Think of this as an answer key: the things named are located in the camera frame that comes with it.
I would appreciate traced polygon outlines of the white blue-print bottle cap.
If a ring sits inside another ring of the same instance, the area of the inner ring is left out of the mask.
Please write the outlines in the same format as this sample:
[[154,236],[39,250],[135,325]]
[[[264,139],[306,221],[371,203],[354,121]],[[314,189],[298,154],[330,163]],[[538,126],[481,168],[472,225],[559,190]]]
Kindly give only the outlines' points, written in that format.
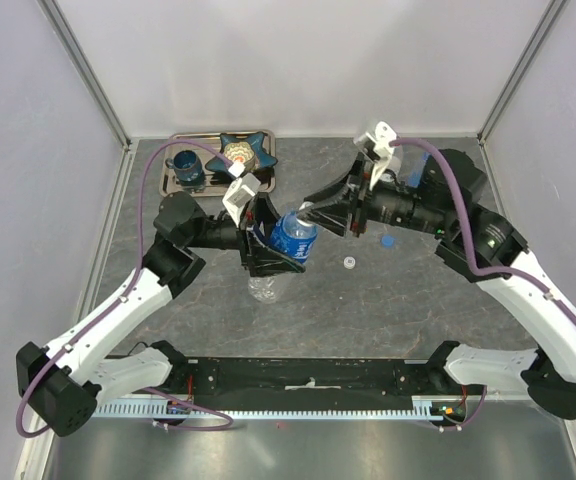
[[312,202],[303,202],[303,203],[300,205],[298,211],[299,211],[299,212],[308,211],[312,206],[313,206],[313,203],[312,203]]

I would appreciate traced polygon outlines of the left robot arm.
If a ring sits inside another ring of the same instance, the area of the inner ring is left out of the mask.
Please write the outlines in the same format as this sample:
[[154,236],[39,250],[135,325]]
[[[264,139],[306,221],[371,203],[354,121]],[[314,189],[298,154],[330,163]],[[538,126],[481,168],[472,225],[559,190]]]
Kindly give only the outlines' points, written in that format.
[[154,228],[153,244],[138,250],[136,267],[110,297],[45,346],[29,342],[18,351],[20,414],[31,408],[46,429],[65,437],[106,402],[149,388],[179,392],[191,375],[189,362],[169,342],[118,359],[109,355],[194,282],[206,263],[193,250],[234,250],[250,276],[267,278],[304,272],[317,236],[294,213],[278,215],[265,194],[245,202],[234,220],[227,212],[207,215],[178,192],[161,201]]

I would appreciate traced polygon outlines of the blue cap water bottle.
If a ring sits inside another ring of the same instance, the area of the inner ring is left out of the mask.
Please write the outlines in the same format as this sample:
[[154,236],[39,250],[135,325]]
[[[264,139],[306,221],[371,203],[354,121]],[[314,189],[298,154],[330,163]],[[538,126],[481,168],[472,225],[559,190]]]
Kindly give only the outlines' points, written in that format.
[[421,157],[415,162],[407,179],[407,185],[412,188],[417,188],[420,184],[421,177],[430,155],[423,153]]

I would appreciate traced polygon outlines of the blue label small bottle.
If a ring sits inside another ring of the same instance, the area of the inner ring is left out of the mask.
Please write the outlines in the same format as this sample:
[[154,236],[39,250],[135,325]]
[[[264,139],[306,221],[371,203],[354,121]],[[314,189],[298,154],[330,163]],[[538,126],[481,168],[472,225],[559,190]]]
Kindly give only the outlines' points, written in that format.
[[[304,264],[317,238],[317,227],[301,220],[295,210],[285,214],[275,226],[270,245],[300,264]],[[295,274],[281,273],[270,277],[252,277],[248,281],[251,296],[264,304],[276,303],[289,289]]]

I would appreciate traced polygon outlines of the white QR bottle cap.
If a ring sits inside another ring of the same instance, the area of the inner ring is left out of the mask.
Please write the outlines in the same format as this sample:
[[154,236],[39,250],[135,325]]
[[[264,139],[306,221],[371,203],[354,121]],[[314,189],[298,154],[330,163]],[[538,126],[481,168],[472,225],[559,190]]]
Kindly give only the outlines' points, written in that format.
[[356,260],[352,256],[347,256],[343,260],[343,265],[347,269],[353,269],[356,265]]

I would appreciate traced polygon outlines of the red label water bottle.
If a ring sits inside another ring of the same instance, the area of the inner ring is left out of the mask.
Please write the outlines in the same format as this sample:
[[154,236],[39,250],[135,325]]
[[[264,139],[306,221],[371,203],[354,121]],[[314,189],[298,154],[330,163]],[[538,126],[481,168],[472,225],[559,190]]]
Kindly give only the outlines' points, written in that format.
[[385,168],[380,176],[380,180],[386,183],[396,183],[403,165],[404,152],[401,146],[395,148],[393,157],[389,165]]

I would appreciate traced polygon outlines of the blue bottle cap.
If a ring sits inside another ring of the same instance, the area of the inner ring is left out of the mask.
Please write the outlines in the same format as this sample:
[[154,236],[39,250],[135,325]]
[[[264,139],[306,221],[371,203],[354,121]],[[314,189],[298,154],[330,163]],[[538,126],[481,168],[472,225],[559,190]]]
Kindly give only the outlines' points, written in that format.
[[381,245],[385,248],[392,248],[395,244],[395,239],[390,235],[384,235],[381,238]]

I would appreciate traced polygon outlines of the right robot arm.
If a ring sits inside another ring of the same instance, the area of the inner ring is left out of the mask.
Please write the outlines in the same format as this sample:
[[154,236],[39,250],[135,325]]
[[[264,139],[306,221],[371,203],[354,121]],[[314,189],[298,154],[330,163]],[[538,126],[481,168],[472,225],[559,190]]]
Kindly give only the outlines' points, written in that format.
[[576,420],[576,308],[512,223],[480,205],[486,174],[463,152],[425,149],[418,185],[373,179],[371,160],[358,155],[344,176],[306,197],[300,218],[338,236],[360,236],[370,222],[433,235],[444,265],[500,303],[536,345],[504,351],[445,341],[428,361],[428,386],[441,394],[459,384],[526,394]]

